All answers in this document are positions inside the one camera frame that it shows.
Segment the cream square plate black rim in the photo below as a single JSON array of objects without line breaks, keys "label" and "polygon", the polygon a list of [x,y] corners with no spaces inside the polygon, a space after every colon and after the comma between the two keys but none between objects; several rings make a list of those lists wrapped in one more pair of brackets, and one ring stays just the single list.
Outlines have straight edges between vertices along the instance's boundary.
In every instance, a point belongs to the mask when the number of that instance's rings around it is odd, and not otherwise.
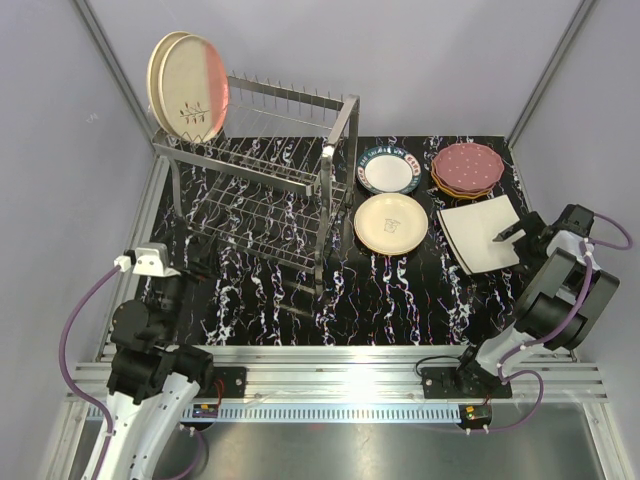
[{"label": "cream square plate black rim", "polygon": [[441,225],[455,259],[465,274],[484,274],[515,266],[519,263],[513,245],[494,243],[498,231],[477,222],[447,222]]}]

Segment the pink dotted plate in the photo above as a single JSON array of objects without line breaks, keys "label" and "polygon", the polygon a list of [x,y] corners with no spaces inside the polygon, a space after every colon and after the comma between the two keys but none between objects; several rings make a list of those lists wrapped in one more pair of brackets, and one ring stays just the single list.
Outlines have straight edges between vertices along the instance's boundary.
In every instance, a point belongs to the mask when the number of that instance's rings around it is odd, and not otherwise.
[{"label": "pink dotted plate", "polygon": [[491,189],[504,173],[502,158],[477,143],[457,143],[441,150],[432,161],[432,172],[449,189],[477,193]]},{"label": "pink dotted plate", "polygon": [[445,192],[447,195],[455,198],[474,199],[487,195],[491,192],[490,189],[480,190],[478,192],[456,190],[453,187],[446,185],[434,172],[431,173],[431,178],[434,180],[440,190]]}]

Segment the pink dotted plate front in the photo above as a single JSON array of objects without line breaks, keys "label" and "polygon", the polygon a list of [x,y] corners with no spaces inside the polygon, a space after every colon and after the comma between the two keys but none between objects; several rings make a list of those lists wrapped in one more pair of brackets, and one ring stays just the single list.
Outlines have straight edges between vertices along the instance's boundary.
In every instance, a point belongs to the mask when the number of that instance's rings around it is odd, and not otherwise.
[{"label": "pink dotted plate front", "polygon": [[480,190],[478,192],[456,190],[453,187],[446,185],[434,172],[431,173],[431,178],[434,180],[440,190],[445,192],[447,195],[455,198],[474,199],[487,195],[491,192],[490,189]]}]

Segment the orange dotted plate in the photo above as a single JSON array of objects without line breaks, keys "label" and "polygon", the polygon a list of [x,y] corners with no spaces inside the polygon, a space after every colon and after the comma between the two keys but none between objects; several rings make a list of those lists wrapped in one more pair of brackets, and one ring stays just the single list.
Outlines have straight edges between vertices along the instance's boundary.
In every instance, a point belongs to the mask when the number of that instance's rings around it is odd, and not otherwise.
[{"label": "orange dotted plate", "polygon": [[487,192],[481,191],[479,193],[460,193],[460,192],[455,192],[452,191],[450,189],[448,189],[447,187],[437,184],[438,189],[440,191],[442,191],[443,193],[445,193],[446,195],[452,197],[452,198],[456,198],[456,199],[462,199],[462,200],[474,200],[477,199],[479,197],[484,196]]}]

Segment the white round plate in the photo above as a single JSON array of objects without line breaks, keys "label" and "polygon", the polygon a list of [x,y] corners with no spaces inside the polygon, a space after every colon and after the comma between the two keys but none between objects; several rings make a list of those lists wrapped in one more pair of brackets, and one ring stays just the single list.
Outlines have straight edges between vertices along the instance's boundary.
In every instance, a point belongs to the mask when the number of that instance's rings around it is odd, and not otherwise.
[{"label": "white round plate", "polygon": [[369,250],[387,256],[404,255],[427,235],[429,219],[413,198],[399,193],[370,197],[356,210],[354,231]]}]

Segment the white plate teal rim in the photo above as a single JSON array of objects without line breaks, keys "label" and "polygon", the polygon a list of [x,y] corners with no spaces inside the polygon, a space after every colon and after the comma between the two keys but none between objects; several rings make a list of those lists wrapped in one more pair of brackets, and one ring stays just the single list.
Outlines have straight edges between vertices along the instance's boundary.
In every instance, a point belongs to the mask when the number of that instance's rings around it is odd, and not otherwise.
[{"label": "white plate teal rim", "polygon": [[407,150],[379,146],[366,150],[356,162],[359,183],[372,194],[409,194],[420,183],[422,168]]}]

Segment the cream pink round plate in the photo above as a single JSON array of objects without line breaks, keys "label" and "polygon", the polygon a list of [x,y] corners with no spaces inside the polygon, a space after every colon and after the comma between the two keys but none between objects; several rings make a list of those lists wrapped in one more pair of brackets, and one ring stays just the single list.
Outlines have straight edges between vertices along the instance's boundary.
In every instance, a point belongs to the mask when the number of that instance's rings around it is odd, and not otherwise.
[{"label": "cream pink round plate", "polygon": [[159,101],[169,131],[204,143],[222,129],[230,91],[221,56],[205,38],[188,34],[167,50],[159,68]]}]

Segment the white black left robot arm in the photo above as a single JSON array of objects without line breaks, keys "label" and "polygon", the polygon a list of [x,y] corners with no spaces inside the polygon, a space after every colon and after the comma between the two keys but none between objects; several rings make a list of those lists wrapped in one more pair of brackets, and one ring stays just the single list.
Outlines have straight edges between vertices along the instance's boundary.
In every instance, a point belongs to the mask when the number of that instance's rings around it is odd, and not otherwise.
[{"label": "white black left robot arm", "polygon": [[188,283],[219,272],[217,241],[209,239],[182,268],[171,266],[165,244],[142,244],[118,256],[117,273],[148,277],[151,299],[128,300],[112,316],[116,352],[100,405],[100,439],[91,453],[86,479],[149,479],[181,414],[195,397],[225,385],[214,373],[212,354],[174,344]]}]

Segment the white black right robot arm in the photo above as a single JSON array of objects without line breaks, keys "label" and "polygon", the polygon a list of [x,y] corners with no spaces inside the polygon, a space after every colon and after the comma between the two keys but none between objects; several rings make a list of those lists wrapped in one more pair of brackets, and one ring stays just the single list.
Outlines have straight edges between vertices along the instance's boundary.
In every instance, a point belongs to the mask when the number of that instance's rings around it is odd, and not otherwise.
[{"label": "white black right robot arm", "polygon": [[529,283],[514,307],[514,320],[500,334],[465,350],[452,384],[465,397],[506,388],[515,368],[534,354],[572,350],[590,333],[620,285],[594,260],[599,243],[590,237],[598,215],[568,204],[547,224],[533,211],[489,235],[511,241],[516,267]]}]

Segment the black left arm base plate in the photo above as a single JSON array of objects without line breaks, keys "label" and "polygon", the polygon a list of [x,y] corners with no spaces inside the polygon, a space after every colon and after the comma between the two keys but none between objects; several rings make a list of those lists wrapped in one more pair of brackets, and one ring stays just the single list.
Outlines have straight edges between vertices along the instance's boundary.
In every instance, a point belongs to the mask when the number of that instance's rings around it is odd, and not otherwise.
[{"label": "black left arm base plate", "polygon": [[221,394],[223,399],[243,398],[247,385],[247,373],[246,367],[213,367],[204,374],[197,397],[212,399]]}]

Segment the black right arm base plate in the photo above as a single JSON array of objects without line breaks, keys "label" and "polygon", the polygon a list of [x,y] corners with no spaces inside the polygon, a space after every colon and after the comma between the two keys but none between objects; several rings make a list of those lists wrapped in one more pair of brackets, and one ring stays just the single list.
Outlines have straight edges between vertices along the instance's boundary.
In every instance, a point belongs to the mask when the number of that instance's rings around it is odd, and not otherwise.
[{"label": "black right arm base plate", "polygon": [[456,367],[423,367],[419,370],[426,399],[510,399],[512,389],[497,376]]}]

